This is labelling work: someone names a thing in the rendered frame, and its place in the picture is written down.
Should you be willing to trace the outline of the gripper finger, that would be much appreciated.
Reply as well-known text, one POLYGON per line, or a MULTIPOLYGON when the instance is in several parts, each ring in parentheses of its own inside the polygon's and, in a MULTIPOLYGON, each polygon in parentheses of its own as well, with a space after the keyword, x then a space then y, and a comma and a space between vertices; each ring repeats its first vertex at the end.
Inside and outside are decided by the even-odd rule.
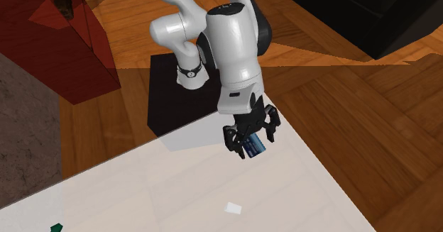
POLYGON ((264 121, 262 127, 266 130, 267 139, 273 143, 275 141, 274 133, 276 132, 276 128, 281 125, 280 117, 278 110, 271 104, 268 104, 264 108, 264 111, 270 120, 267 123, 264 121))
POLYGON ((241 159, 245 159, 243 144, 247 139, 248 127, 245 125, 232 125, 223 127, 224 143, 229 151, 236 152, 241 159))

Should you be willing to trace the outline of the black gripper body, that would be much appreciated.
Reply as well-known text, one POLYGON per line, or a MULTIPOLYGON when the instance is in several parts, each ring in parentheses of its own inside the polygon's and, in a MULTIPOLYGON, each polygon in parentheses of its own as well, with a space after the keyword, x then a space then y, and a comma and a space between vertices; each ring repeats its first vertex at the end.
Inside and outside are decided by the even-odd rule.
POLYGON ((260 96, 249 114, 235 114, 234 120, 237 132, 243 136, 249 136, 262 128, 266 118, 263 97, 260 96))

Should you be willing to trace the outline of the small white flat card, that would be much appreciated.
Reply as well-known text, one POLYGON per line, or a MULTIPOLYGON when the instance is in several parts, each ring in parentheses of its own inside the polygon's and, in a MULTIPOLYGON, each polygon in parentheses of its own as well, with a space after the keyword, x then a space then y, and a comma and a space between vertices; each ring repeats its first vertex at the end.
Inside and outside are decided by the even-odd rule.
POLYGON ((242 206, 228 202, 224 207, 224 211, 230 214, 241 214, 242 206))

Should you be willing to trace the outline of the black robot stand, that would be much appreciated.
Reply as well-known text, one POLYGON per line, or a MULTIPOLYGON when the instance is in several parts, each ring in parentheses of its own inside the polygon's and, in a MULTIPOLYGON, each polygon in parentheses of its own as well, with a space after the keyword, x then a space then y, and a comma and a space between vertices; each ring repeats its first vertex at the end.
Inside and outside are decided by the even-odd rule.
POLYGON ((218 70, 209 71, 203 87, 189 90, 177 83, 174 54, 151 56, 147 125, 160 137, 217 110, 221 82, 218 70))

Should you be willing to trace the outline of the black furniture piece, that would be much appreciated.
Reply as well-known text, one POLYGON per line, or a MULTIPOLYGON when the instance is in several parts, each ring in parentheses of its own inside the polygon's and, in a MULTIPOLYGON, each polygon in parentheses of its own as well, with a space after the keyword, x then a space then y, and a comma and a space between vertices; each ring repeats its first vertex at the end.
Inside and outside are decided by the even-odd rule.
POLYGON ((443 24, 443 0, 292 0, 373 59, 443 24))

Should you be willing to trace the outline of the dark red wooden cabinet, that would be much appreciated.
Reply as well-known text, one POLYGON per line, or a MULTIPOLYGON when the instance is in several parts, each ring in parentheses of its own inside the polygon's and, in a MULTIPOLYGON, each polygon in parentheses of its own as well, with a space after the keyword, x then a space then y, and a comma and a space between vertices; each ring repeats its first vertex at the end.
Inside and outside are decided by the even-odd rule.
POLYGON ((0 0, 0 53, 71 104, 121 87, 85 0, 0 0))

